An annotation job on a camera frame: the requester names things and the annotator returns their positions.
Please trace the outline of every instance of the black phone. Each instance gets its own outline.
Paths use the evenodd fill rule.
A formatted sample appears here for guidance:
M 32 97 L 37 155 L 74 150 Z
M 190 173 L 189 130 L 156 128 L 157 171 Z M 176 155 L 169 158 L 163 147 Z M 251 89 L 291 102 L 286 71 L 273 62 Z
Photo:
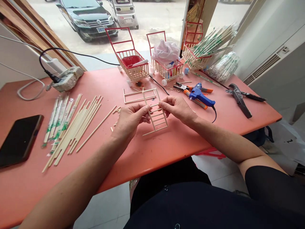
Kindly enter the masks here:
M 42 115 L 35 115 L 15 121 L 0 148 L 0 168 L 29 158 L 43 119 Z

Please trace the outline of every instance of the person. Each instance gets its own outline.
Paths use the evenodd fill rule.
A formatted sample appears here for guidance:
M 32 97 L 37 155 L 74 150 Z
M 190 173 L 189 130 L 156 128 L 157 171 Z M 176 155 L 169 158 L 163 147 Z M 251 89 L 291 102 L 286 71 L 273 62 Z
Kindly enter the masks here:
M 159 106 L 236 162 L 250 197 L 213 187 L 191 157 L 142 176 L 125 228 L 305 228 L 305 188 L 244 137 L 200 118 L 182 97 Z M 149 105 L 125 106 L 115 130 L 87 161 L 53 187 L 19 229 L 71 226 L 122 155 Z

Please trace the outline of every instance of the black shirt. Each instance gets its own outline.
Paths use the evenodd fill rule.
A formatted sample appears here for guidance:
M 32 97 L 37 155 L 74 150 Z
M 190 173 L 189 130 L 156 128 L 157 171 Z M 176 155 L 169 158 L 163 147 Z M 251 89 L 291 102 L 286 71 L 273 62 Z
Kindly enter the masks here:
M 204 182 L 165 185 L 131 216 L 128 228 L 305 228 L 305 188 L 265 166 L 247 170 L 251 198 Z

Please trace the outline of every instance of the black car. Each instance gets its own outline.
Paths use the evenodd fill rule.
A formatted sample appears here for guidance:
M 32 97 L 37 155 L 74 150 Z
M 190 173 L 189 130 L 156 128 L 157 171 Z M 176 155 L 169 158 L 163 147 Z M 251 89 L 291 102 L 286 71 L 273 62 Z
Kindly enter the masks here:
M 57 7 L 72 29 L 84 42 L 106 37 L 105 28 L 116 28 L 113 16 L 96 0 L 58 0 Z M 110 36 L 118 36 L 118 30 L 109 30 Z

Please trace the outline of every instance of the red stool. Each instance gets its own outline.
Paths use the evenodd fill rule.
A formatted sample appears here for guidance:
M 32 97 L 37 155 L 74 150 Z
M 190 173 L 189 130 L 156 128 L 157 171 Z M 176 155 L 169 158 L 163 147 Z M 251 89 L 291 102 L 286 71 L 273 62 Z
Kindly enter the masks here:
M 224 154 L 214 154 L 212 152 L 215 152 L 217 151 L 216 148 L 212 147 L 212 148 L 209 148 L 205 151 L 202 151 L 200 153 L 197 153 L 195 154 L 196 156 L 199 156 L 199 155 L 205 155 L 205 156 L 213 156 L 213 157 L 217 157 L 218 159 L 223 159 L 223 158 L 226 158 L 226 156 Z

